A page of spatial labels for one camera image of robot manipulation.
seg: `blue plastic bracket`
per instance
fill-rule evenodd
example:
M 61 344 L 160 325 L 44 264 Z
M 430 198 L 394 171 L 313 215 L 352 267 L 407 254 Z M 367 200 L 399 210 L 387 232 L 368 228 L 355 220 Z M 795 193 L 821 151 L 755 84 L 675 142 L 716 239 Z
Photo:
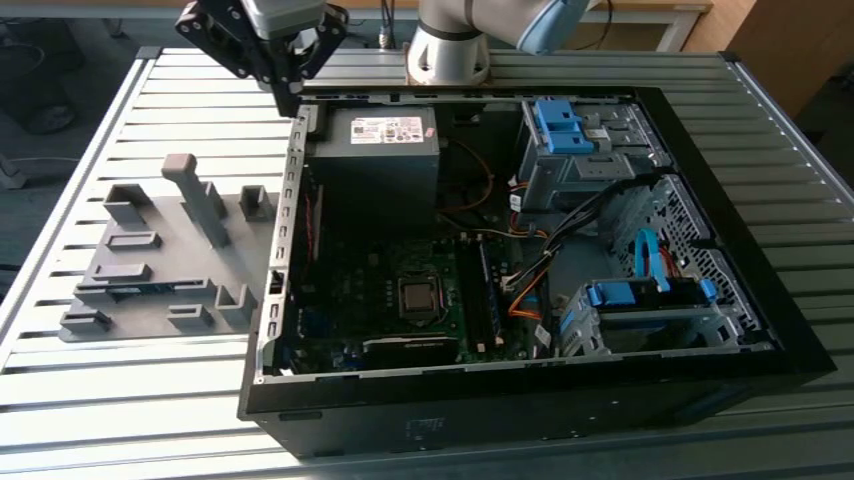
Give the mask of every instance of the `blue plastic bracket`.
M 546 136 L 548 153 L 592 153 L 594 144 L 584 138 L 582 117 L 567 100 L 538 100 L 536 121 Z
M 667 282 L 664 259 L 658 252 L 658 237 L 655 236 L 655 232 L 648 228 L 639 229 L 635 237 L 635 277 L 646 276 L 643 268 L 643 247 L 646 247 L 650 254 L 650 276 L 655 280 L 655 283 L 658 283 L 659 291 L 668 292 L 670 282 Z
M 715 300 L 718 300 L 718 288 L 715 287 L 715 282 L 708 278 L 703 278 L 699 281 L 699 288 L 703 291 L 703 295 L 706 295 L 706 299 L 711 303 L 715 303 Z

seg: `blue plastic latch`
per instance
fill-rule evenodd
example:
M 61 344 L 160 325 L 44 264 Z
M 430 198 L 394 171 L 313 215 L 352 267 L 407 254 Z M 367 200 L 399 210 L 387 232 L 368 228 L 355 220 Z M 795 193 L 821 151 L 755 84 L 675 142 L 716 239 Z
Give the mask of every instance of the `blue plastic latch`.
M 614 306 L 635 304 L 635 294 L 631 291 L 631 285 L 628 285 L 628 282 L 598 283 L 596 288 L 604 297 L 604 305 Z
M 575 320 L 575 312 L 570 312 L 567 316 L 563 317 L 563 321 L 560 322 L 560 335 L 563 335 L 566 329 L 570 328 L 570 323 L 572 323 L 572 320 Z
M 699 281 L 699 288 L 703 291 L 703 295 L 706 295 L 706 299 L 714 303 L 718 299 L 718 287 L 715 287 L 715 282 L 708 278 L 703 278 Z
M 602 305 L 602 294 L 599 293 L 599 289 L 595 285 L 592 287 L 587 287 L 587 298 L 590 298 L 590 304 L 594 307 Z
M 594 145 L 582 131 L 582 117 L 572 112 L 570 102 L 538 100 L 535 107 L 548 153 L 592 153 Z
M 648 228 L 640 228 L 638 230 L 638 236 L 635 237 L 635 277 L 646 277 L 644 249 L 650 262 L 650 277 L 655 280 L 659 291 L 668 292 L 670 282 L 667 281 L 664 259 L 658 251 L 658 237 L 655 236 L 655 232 Z

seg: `motherboard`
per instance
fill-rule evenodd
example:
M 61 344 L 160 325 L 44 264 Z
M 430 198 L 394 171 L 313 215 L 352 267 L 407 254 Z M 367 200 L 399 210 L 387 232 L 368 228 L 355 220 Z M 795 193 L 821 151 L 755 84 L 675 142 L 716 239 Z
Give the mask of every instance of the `motherboard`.
M 330 236 L 323 250 L 332 260 L 308 265 L 301 274 L 297 340 L 284 352 L 296 372 L 524 355 L 527 331 L 506 318 L 498 294 L 511 268 L 504 239 L 346 242 Z

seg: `floor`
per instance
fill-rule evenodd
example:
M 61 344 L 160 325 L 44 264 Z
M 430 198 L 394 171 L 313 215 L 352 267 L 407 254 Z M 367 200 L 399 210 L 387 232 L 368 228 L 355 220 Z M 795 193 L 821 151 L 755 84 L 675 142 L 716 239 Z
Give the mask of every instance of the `floor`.
M 73 20 L 68 24 L 87 58 L 81 69 L 61 76 L 77 113 L 75 124 L 52 135 L 28 135 L 0 114 L 0 153 L 11 159 L 29 159 L 16 161 L 29 177 L 27 188 L 0 190 L 0 295 L 13 280 L 13 267 L 24 262 L 139 47 L 188 46 L 168 20 L 125 20 L 120 38 L 111 38 L 100 20 Z M 378 29 L 376 21 L 354 25 L 344 46 L 376 48 Z M 398 38 L 411 38 L 414 31 L 414 22 L 400 22 Z M 854 163 L 849 162 L 854 158 L 854 142 L 849 139 L 854 127 L 854 92 L 843 86 L 842 80 L 829 82 L 797 120 L 823 155 L 847 178 L 854 179 Z

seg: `gray upright post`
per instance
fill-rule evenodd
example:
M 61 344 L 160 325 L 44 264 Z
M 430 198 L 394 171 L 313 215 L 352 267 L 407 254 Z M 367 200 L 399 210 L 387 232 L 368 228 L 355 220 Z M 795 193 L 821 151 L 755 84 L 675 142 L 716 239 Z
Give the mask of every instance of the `gray upright post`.
M 163 178 L 177 185 L 184 196 L 187 209 L 192 212 L 193 219 L 199 223 L 211 245 L 215 248 L 228 245 L 228 232 L 219 222 L 216 208 L 208 201 L 204 187 L 196 176 L 196 157 L 189 153 L 167 155 L 160 173 Z

